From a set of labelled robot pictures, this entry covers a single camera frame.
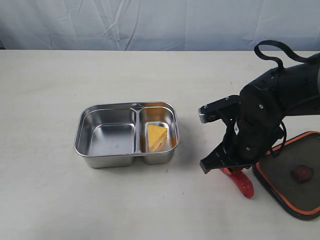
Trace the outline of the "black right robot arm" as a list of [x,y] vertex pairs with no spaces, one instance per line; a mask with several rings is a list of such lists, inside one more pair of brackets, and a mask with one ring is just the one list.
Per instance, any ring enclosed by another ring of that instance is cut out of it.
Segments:
[[279,65],[248,83],[238,95],[202,106],[203,124],[222,120],[222,142],[200,161],[204,173],[213,169],[246,168],[259,162],[273,144],[286,140],[283,119],[320,113],[320,55]]

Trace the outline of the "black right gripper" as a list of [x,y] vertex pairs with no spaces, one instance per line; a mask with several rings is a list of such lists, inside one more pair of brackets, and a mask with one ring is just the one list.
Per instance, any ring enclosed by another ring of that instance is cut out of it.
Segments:
[[273,144],[285,139],[284,111],[274,90],[244,87],[236,119],[226,125],[222,142],[200,161],[204,173],[221,168],[247,168],[261,160]]

